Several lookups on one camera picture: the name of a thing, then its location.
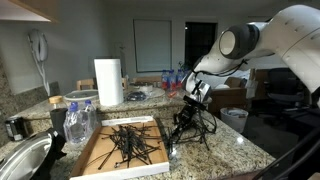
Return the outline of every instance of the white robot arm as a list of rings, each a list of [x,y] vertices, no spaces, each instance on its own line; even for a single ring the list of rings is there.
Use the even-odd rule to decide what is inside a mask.
[[[248,23],[225,30],[211,51],[199,59],[182,86],[203,102],[210,86],[196,79],[200,72],[215,74],[235,60],[278,54],[310,92],[320,95],[320,11],[295,5],[276,14],[268,23]]]

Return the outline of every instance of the granite countertop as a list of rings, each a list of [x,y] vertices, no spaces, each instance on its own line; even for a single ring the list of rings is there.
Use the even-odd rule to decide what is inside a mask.
[[[211,115],[204,117],[212,120]],[[172,119],[161,119],[164,126],[172,126]],[[259,171],[275,159],[258,146],[217,119],[216,134],[206,136],[210,147],[198,142],[176,144],[169,156],[170,171],[137,179],[223,179]],[[18,143],[10,142],[0,150],[0,159]],[[56,161],[52,179],[67,179],[83,147],[71,149],[68,144],[63,151],[67,156]]]
[[[163,95],[160,97],[150,98],[145,101],[125,101],[114,106],[102,106],[100,105],[99,100],[93,100],[92,104],[97,108],[98,113],[112,113],[154,109],[161,107],[183,106],[185,102],[181,97],[169,99]],[[31,108],[18,113],[17,115],[23,117],[26,120],[50,119],[49,109],[50,104],[48,103],[48,100],[45,100]]]

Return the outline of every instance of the wooden box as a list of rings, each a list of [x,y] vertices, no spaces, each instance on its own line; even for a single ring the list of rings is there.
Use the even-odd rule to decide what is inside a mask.
[[[146,134],[159,138],[146,138],[145,142],[153,147],[159,147],[159,149],[149,153],[150,161],[145,161],[148,165],[138,158],[133,158],[129,163],[129,168],[127,168],[127,163],[122,163],[119,167],[115,168],[115,164],[123,160],[121,151],[115,150],[99,170],[98,168],[107,157],[107,153],[112,151],[115,147],[114,142],[104,134],[113,134],[114,130],[119,130],[120,124],[122,126],[128,126],[130,124],[137,128],[148,127],[148,132],[146,132]],[[144,116],[105,120],[102,125],[103,126],[101,128],[97,129],[93,133],[86,147],[82,151],[71,172],[70,179],[127,179],[169,171],[166,149],[162,142],[157,123],[152,117]]]

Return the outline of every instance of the kitchen cabinet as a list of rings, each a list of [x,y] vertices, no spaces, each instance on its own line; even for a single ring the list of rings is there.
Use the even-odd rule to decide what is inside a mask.
[[[0,0],[0,20],[58,22],[57,0]]]

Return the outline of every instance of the whiteboard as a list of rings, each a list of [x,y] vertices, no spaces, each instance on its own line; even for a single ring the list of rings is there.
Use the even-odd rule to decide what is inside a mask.
[[[137,72],[171,69],[171,21],[134,20]]]

